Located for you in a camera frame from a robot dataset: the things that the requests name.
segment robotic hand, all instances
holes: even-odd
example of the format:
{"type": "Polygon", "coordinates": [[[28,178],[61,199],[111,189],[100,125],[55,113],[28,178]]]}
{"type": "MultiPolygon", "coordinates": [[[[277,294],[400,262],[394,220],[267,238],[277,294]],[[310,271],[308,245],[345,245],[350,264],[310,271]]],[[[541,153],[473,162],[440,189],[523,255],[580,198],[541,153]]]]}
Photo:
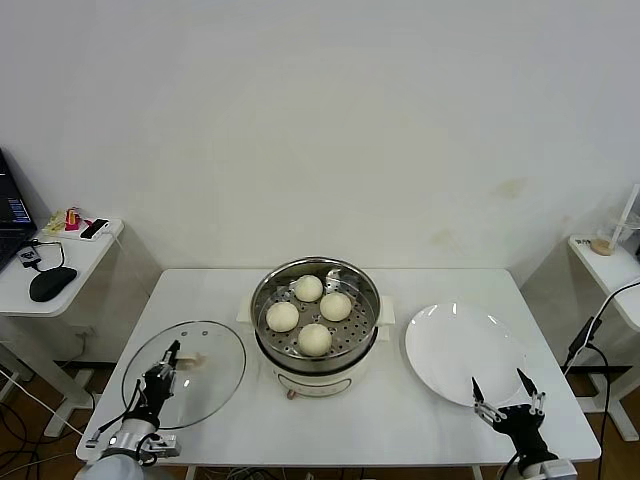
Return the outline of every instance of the robotic hand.
{"type": "Polygon", "coordinates": [[[473,398],[475,400],[475,413],[489,424],[493,429],[505,435],[509,435],[517,456],[518,477],[502,478],[525,478],[525,479],[554,479],[572,480],[578,478],[574,466],[565,459],[558,459],[556,455],[549,452],[547,444],[540,436],[538,429],[544,421],[542,406],[546,394],[538,392],[536,386],[520,369],[518,375],[524,385],[527,394],[531,397],[531,404],[512,405],[509,407],[496,408],[485,402],[482,391],[475,378],[473,382],[473,398]]]}
{"type": "Polygon", "coordinates": [[[76,480],[168,478],[164,477],[161,470],[143,471],[141,467],[154,465],[160,456],[180,454],[180,445],[175,435],[156,433],[160,428],[160,410],[164,402],[173,395],[179,349],[180,342],[176,340],[164,353],[162,360],[145,372],[144,390],[140,389],[138,381],[132,401],[125,412],[101,426],[87,441],[87,448],[95,448],[100,435],[122,418],[120,429],[111,436],[100,459],[85,466],[76,475],[76,480]],[[137,393],[138,401],[130,410],[137,393]]]}

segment black mouse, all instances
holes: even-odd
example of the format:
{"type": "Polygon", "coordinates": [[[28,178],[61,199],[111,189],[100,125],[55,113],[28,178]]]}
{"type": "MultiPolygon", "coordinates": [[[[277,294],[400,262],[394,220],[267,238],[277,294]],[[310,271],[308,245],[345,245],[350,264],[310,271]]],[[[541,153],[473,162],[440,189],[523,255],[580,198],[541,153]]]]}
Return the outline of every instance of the black mouse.
{"type": "Polygon", "coordinates": [[[29,296],[34,302],[47,302],[55,298],[77,275],[76,270],[68,267],[57,267],[41,272],[31,281],[29,296]]]}

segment laptop screen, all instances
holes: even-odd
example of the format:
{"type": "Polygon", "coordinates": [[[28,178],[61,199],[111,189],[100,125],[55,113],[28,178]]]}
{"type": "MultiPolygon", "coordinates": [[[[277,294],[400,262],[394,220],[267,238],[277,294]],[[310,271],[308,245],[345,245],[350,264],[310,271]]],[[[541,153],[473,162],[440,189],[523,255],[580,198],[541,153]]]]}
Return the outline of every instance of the laptop screen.
{"type": "Polygon", "coordinates": [[[0,151],[0,226],[20,228],[31,223],[29,212],[0,151]]]}

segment steamed bun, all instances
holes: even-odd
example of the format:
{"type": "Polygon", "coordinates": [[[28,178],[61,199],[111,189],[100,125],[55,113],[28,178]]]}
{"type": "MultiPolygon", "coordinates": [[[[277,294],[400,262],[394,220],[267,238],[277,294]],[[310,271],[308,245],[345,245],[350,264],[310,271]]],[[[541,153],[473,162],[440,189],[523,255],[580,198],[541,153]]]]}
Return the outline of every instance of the steamed bun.
{"type": "Polygon", "coordinates": [[[324,325],[311,323],[300,330],[298,345],[305,355],[320,357],[331,350],[331,333],[324,325]]]}
{"type": "Polygon", "coordinates": [[[304,275],[296,281],[293,293],[301,302],[315,302],[322,296],[324,288],[318,277],[304,275]]]}
{"type": "Polygon", "coordinates": [[[267,325],[274,332],[288,332],[298,325],[298,309],[290,303],[274,303],[267,310],[267,325]]]}
{"type": "Polygon", "coordinates": [[[344,293],[330,293],[320,300],[320,313],[332,322],[340,322],[351,313],[351,300],[344,293]]]}

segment pot lid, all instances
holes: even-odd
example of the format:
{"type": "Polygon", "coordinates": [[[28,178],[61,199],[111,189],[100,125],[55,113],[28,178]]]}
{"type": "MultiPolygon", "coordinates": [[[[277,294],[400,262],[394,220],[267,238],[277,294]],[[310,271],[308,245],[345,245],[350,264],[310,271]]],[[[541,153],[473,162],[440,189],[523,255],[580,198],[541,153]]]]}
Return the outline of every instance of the pot lid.
{"type": "Polygon", "coordinates": [[[238,389],[247,365],[242,340],[226,325],[212,321],[175,325],[147,341],[127,365],[122,379],[125,406],[137,380],[176,340],[180,350],[173,396],[160,412],[160,430],[188,427],[220,410],[238,389]]]}

